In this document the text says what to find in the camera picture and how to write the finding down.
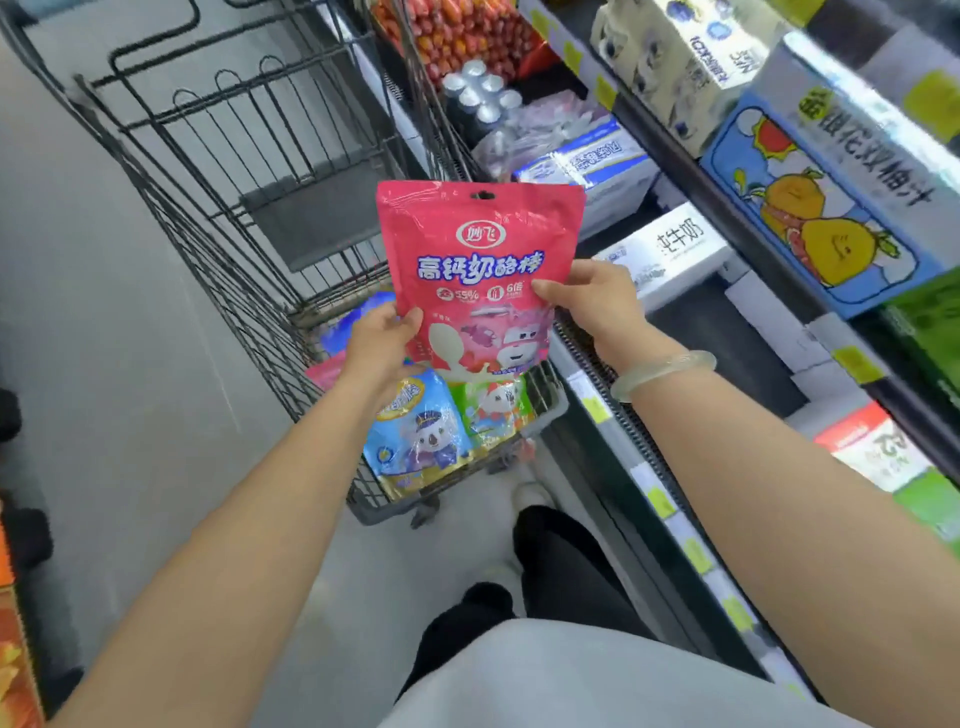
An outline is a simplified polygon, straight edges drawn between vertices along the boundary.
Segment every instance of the bracelet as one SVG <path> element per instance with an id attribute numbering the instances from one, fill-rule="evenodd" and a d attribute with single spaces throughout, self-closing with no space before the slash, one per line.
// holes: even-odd
<path id="1" fill-rule="evenodd" d="M 610 388 L 610 395 L 617 401 L 630 401 L 630 393 L 638 386 L 672 372 L 685 372 L 688 369 L 704 368 L 713 371 L 717 366 L 717 357 L 710 352 L 687 352 L 679 356 L 670 356 L 662 361 L 637 364 L 617 379 Z"/>

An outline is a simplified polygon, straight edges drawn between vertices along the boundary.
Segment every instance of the white oval logo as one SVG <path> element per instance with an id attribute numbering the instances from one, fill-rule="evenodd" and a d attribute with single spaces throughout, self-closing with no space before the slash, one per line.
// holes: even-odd
<path id="1" fill-rule="evenodd" d="M 470 220 L 457 228 L 457 240 L 468 248 L 495 248 L 507 239 L 507 231 L 492 220 Z"/>

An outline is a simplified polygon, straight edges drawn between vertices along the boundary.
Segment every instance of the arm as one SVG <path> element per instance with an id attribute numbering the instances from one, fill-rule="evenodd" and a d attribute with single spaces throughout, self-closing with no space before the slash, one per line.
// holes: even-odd
<path id="1" fill-rule="evenodd" d="M 320 570 L 374 414 L 420 327 L 391 304 L 353 329 L 333 389 L 136 600 L 57 728 L 246 725 Z"/>
<path id="2" fill-rule="evenodd" d="M 536 282 L 623 373 L 685 348 L 647 324 L 626 269 Z M 632 394 L 737 580 L 834 708 L 876 728 L 960 715 L 960 564 L 870 481 L 714 372 Z"/>

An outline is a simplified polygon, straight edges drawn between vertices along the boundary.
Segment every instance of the hand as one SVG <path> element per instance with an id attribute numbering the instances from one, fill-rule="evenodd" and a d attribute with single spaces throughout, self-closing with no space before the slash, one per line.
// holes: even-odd
<path id="1" fill-rule="evenodd" d="M 403 365 L 407 342 L 422 323 L 423 311 L 419 308 L 411 308 L 402 319 L 397 317 L 393 303 L 369 311 L 353 325 L 338 382 L 346 380 L 359 391 L 371 393 L 373 411 L 379 412 L 394 400 L 401 379 L 423 372 L 421 366 Z"/>
<path id="2" fill-rule="evenodd" d="M 574 260 L 566 285 L 534 280 L 534 292 L 548 303 L 566 308 L 577 326 L 593 337 L 605 362 L 619 373 L 636 363 L 638 339 L 655 331 L 643 316 L 630 272 L 601 260 Z"/>

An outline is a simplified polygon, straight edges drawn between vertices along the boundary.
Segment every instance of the can lid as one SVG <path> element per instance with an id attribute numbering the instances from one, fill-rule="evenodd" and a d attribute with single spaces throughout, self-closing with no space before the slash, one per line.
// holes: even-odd
<path id="1" fill-rule="evenodd" d="M 500 119 L 500 107 L 497 104 L 484 104 L 477 110 L 477 121 L 483 124 L 495 124 Z"/>
<path id="2" fill-rule="evenodd" d="M 503 90 L 503 77 L 488 73 L 480 82 L 480 87 L 487 93 L 499 93 Z"/>
<path id="3" fill-rule="evenodd" d="M 459 73 L 454 72 L 444 76 L 443 84 L 444 91 L 447 93 L 456 93 L 457 91 L 463 90 L 467 85 L 467 80 Z"/>
<path id="4" fill-rule="evenodd" d="M 506 91 L 500 94 L 498 102 L 502 109 L 519 109 L 521 106 L 523 106 L 523 97 L 520 96 L 519 91 L 514 91 L 512 88 L 508 88 Z"/>
<path id="5" fill-rule="evenodd" d="M 483 103 L 483 99 L 480 98 L 480 94 L 477 93 L 476 89 L 470 88 L 469 86 L 460 94 L 458 101 L 464 109 L 476 109 Z"/>
<path id="6" fill-rule="evenodd" d="M 473 59 L 473 61 L 464 63 L 464 68 L 461 73 L 464 76 L 478 79 L 487 73 L 487 65 L 480 59 Z"/>

